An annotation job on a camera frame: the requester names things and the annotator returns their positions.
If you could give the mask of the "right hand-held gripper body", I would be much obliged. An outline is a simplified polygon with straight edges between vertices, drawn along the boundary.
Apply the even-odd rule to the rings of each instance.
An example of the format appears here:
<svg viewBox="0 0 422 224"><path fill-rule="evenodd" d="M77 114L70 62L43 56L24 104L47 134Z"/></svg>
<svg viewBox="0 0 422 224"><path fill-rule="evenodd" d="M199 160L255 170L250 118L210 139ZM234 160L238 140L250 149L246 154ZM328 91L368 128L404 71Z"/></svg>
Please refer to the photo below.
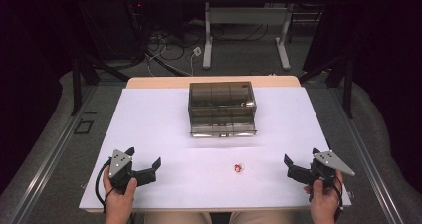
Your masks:
<svg viewBox="0 0 422 224"><path fill-rule="evenodd" d="M324 186L334 186L338 170L350 176L355 175L343 160L329 150L313 155L309 169L297 165L288 167L287 176L302 184L313 185L316 180L322 180Z"/></svg>

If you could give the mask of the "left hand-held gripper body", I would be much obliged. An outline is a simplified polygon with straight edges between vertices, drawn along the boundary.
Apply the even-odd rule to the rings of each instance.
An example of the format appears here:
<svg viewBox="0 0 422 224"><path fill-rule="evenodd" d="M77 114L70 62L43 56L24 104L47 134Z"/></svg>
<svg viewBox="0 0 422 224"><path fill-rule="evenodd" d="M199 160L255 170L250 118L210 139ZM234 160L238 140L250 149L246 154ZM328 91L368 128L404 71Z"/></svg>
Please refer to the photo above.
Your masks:
<svg viewBox="0 0 422 224"><path fill-rule="evenodd" d="M113 151L108 177L114 189L125 192L132 178L137 180L137 185L142 186L156 181L156 171L152 166L147 169L135 171L132 169L132 156L118 149Z"/></svg>

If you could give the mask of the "person's left hand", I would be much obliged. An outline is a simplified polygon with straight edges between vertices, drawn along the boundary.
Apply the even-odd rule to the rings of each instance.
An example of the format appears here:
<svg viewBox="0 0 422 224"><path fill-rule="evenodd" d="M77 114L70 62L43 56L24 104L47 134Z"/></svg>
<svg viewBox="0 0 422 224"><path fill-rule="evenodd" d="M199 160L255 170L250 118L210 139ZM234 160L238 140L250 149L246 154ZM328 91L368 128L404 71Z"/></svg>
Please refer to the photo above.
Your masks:
<svg viewBox="0 0 422 224"><path fill-rule="evenodd" d="M137 180L132 178L128 183L126 191L123 194L119 194L112 188L108 173L109 167L107 166L103 175L103 185L106 195L105 224L126 224L132 212L132 203L137 188Z"/></svg>

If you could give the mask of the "person's right hand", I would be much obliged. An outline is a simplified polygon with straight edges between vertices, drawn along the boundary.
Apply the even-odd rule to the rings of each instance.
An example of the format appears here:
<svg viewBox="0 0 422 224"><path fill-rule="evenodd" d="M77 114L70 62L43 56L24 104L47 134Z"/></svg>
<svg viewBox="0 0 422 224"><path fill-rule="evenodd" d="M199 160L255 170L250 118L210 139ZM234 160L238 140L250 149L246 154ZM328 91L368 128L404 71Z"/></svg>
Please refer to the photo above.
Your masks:
<svg viewBox="0 0 422 224"><path fill-rule="evenodd" d="M342 174L336 172L334 188L324 188L321 180L316 180L313 186L305 186L304 192L312 194L311 216L314 224L335 224L335 213L341 200Z"/></svg>

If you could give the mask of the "white table sheet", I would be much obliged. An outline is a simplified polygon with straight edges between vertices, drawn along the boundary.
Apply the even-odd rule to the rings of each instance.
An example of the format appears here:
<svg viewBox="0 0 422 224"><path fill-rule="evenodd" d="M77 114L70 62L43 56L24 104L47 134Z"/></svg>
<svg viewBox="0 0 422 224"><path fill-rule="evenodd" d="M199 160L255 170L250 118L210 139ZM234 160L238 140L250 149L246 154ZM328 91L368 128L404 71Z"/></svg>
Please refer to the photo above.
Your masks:
<svg viewBox="0 0 422 224"><path fill-rule="evenodd" d="M135 149L132 167L158 158L156 181L140 187L134 207L147 211L241 211L302 209L309 205L301 184L287 176L284 156L306 167L313 148L328 145L307 91L256 88L253 136L190 134L185 89L125 89L96 162L115 149Z"/></svg>

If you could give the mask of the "black tape square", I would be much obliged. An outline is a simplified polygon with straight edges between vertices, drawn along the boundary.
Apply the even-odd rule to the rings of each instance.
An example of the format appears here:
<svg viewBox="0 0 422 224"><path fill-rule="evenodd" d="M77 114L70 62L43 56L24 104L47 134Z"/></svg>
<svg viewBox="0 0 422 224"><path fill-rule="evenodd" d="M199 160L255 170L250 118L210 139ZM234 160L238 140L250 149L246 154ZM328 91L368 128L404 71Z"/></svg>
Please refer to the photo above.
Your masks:
<svg viewBox="0 0 422 224"><path fill-rule="evenodd" d="M93 125L92 120L81 119L74 130L74 134L89 134Z"/></svg>

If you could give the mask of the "black metal stand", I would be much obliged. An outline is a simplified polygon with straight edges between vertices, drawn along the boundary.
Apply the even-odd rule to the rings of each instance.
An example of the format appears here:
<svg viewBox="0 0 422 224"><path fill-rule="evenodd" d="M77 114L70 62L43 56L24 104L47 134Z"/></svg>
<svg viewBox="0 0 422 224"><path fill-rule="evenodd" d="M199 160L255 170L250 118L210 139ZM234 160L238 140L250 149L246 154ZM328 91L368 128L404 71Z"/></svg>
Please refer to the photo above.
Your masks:
<svg viewBox="0 0 422 224"><path fill-rule="evenodd" d="M336 88L343 82L342 107L349 118L352 118L351 95L353 82L353 58L335 57L315 69L305 72L299 76L299 82L303 83L310 78L320 74L322 71L330 69L329 75L325 80L329 88Z"/></svg>
<svg viewBox="0 0 422 224"><path fill-rule="evenodd" d="M73 110L72 115L76 115L82 107L82 82L81 78L90 86L96 86L100 82L100 77L96 72L96 69L105 70L107 73L114 77L127 82L129 76L119 72L115 68L107 65L101 59L90 55L75 55L72 62L72 81L73 81Z"/></svg>

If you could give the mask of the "transparent grey drawer box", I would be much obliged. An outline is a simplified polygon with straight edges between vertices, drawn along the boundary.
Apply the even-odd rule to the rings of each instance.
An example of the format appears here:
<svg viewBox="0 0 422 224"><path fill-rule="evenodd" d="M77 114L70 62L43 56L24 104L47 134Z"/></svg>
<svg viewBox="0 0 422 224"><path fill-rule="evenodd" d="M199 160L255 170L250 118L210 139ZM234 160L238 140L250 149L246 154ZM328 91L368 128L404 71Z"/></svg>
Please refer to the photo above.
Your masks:
<svg viewBox="0 0 422 224"><path fill-rule="evenodd" d="M249 81L191 83L188 113L192 137L253 136L257 103Z"/></svg>

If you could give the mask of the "dark curtain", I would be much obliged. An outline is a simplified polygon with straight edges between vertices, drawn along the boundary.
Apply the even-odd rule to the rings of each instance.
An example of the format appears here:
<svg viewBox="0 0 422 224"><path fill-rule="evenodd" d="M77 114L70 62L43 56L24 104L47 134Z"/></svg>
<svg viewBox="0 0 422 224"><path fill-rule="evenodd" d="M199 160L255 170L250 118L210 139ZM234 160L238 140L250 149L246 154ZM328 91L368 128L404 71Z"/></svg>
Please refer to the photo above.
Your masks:
<svg viewBox="0 0 422 224"><path fill-rule="evenodd" d="M350 47L353 80L384 118L404 179L422 194L422 0L328 4L303 70L343 58Z"/></svg>
<svg viewBox="0 0 422 224"><path fill-rule="evenodd" d="M43 0L0 0L0 195L56 110L70 70Z"/></svg>

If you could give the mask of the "dark device with red light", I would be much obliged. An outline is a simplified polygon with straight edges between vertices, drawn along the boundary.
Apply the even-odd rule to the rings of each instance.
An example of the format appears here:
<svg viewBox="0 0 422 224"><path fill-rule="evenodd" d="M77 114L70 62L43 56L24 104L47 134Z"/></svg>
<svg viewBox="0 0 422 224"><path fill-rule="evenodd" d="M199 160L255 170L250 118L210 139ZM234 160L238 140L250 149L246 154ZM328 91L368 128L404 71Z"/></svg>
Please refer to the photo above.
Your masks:
<svg viewBox="0 0 422 224"><path fill-rule="evenodd" d="M127 4L127 11L133 27L136 30L141 30L146 23L146 15L143 5L140 2L129 2Z"/></svg>

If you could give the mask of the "white-framed desk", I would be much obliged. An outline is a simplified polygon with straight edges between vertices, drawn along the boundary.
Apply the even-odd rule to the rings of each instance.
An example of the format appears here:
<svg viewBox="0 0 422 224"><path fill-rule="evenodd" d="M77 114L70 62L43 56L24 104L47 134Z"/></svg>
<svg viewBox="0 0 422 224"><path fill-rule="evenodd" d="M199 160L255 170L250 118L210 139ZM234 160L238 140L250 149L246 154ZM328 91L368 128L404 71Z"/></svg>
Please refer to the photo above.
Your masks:
<svg viewBox="0 0 422 224"><path fill-rule="evenodd" d="M264 24L281 25L281 35L276 38L276 46L279 53L282 69L287 71L291 68L285 43L288 30L292 21L294 2L282 2L282 7L215 7L209 2L205 3L205 48L203 56L203 68L211 67L212 24Z"/></svg>

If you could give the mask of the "metal floor rail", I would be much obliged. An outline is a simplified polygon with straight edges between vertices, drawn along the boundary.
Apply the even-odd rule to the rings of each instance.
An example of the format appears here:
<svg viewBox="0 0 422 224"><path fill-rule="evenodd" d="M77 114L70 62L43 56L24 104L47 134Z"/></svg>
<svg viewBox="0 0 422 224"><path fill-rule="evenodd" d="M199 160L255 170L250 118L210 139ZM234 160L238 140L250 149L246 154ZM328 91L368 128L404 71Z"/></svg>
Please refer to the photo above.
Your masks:
<svg viewBox="0 0 422 224"><path fill-rule="evenodd" d="M23 224L62 157L83 109L97 87L87 86L81 107L72 114L71 90L65 90L59 104L5 192L0 196L0 224Z"/></svg>
<svg viewBox="0 0 422 224"><path fill-rule="evenodd" d="M390 192L387 190L386 184L380 176L378 169L373 162L365 143L357 129L354 121L343 110L342 98L337 89L329 89L330 95L334 100L335 106L341 113L348 130L351 132L352 146L355 149L357 157L365 171L366 177L370 183L371 189L376 196L378 203L386 217L388 224L404 224L399 211L392 200Z"/></svg>

